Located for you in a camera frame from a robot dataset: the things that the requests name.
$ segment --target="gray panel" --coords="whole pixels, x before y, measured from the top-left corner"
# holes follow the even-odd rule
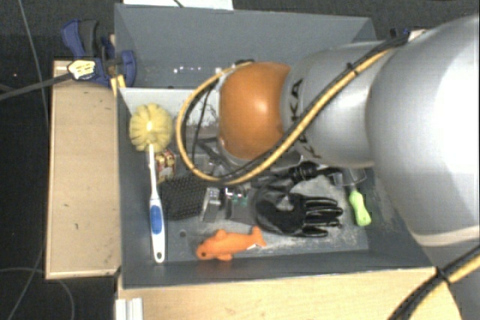
[[[216,67],[238,60],[294,65],[359,34],[376,40],[364,17],[125,4],[116,5],[115,17],[118,51],[132,49],[136,55],[136,87],[195,87]]]

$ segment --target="black floor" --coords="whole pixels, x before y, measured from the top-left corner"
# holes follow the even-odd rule
[[[69,19],[98,19],[100,33],[113,31],[113,5],[121,0],[22,0],[45,78],[56,56],[68,51],[59,29]],[[435,26],[478,13],[479,0],[233,0],[237,9],[369,16],[377,35],[400,26]],[[17,88],[37,81],[17,0],[0,0],[0,85]],[[28,271],[41,251],[46,222],[48,135],[41,93],[0,102],[0,320],[7,319]],[[76,319],[110,319],[112,278],[66,281]],[[69,319],[68,295],[59,283],[35,274],[15,319]]]

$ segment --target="gray bin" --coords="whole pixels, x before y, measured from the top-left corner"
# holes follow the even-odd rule
[[[324,195],[335,197],[346,211],[341,218],[343,228],[329,230],[327,238],[264,234],[265,249],[238,254],[231,262],[197,261],[196,245],[215,229],[246,233],[250,227],[227,221],[208,224],[193,218],[166,224],[166,263],[156,265],[149,236],[149,169],[145,154],[137,152],[128,138],[128,122],[135,107],[155,102],[175,108],[179,101],[171,98],[183,98],[182,89],[197,87],[216,67],[227,67],[239,59],[295,65],[321,49],[376,37],[371,21],[358,17],[120,4],[115,17],[117,50],[132,49],[139,66],[135,88],[122,90],[118,97],[121,269],[126,289],[431,265],[371,170],[360,186],[373,219],[366,228],[354,225],[344,191],[328,188],[316,179],[300,188],[318,183],[315,187],[324,188]]]

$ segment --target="black mesh object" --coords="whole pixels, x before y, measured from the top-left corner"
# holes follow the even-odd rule
[[[207,184],[192,174],[160,184],[159,194],[167,220],[181,220],[202,212]]]

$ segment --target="white toothbrush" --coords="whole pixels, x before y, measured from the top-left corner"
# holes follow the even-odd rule
[[[157,191],[157,172],[155,167],[155,153],[153,145],[148,146],[148,157],[150,168],[150,234],[151,245],[153,247],[154,259],[157,263],[163,263],[165,260],[165,222],[164,210]]]

